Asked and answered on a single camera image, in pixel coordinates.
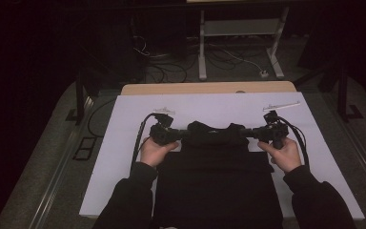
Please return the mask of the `person's left hand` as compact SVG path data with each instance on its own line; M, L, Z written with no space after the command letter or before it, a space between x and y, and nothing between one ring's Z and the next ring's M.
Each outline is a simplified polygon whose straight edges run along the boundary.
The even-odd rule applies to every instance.
M177 142L172 142L163 146L158 145L151 137L147 137L141 147L139 161L153 168L160 164L166 154L179 146Z

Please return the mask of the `black metal stand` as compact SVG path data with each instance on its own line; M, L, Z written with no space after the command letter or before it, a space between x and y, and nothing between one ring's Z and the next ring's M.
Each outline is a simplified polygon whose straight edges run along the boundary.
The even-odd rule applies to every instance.
M347 103L348 92L348 75L346 74L346 67L343 62L340 63L338 89L337 89L337 113L340 118L348 123L351 119L361 119L363 117L356 105L349 105Z
M82 123L86 115L88 100L90 99L85 89L84 81L84 76L79 73L75 78L74 84L76 106L74 109L69 110L66 117L67 121L74 121L76 126Z

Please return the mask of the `white desk frame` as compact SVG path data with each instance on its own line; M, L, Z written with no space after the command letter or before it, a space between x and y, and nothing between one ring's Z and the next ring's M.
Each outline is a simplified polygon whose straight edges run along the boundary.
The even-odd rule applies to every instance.
M205 58L205 38L217 36L240 36L240 35L271 35L273 44L266 49L270 65L278 79L284 77L278 58L275 53L279 45L279 40L284 31L289 6L280 7L280 14L273 17L273 9L267 10L245 10L245 16L237 15L236 18L229 19L227 10L219 10L211 16L209 10L200 11L199 23L199 55L198 72L199 80L207 79L207 67Z

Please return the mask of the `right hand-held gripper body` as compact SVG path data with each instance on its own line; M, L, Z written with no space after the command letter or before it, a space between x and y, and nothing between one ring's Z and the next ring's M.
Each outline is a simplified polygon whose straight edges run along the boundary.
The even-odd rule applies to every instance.
M272 141L276 149L281 149L283 147L282 139L289 134L288 129L291 129L296 137L300 137L298 128L285 118L279 116L276 112L280 109L287 109L299 105L300 102L297 101L295 103L268 105L264 107L263 111L266 112L264 115L266 125L260 128L258 139L265 143Z

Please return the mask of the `person's right hand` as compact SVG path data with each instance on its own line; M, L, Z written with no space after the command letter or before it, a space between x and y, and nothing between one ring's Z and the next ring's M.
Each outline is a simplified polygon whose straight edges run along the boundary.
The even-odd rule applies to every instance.
M301 158L294 140L284 138L282 143L281 149L276 149L262 141L259 141L257 145L271 156L272 163L276 164L283 172L289 173L301 165Z

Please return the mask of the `black tank top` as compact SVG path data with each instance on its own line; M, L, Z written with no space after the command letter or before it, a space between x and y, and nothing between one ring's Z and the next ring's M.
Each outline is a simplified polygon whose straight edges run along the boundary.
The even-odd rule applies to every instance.
M181 150L157 167L151 229L282 229L274 169L241 128L188 125Z

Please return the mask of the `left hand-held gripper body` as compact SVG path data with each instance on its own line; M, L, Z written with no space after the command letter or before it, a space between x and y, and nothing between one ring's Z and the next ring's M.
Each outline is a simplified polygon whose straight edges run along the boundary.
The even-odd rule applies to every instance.
M161 146L181 139L180 131L171 127L173 118L168 114L152 113L157 122L150 128L150 137Z

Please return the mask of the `white foam board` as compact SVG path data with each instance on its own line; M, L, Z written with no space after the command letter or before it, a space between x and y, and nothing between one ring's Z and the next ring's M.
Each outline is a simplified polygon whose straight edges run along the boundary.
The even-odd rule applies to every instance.
M100 215L115 184L129 175L139 126L148 114L170 111L175 129L184 129L193 121L218 129L231 123L253 128L265 124L263 115L270 107L275 107L279 116L306 136L313 175L337 189L354 219L365 219L301 93L119 95L79 215L88 218Z

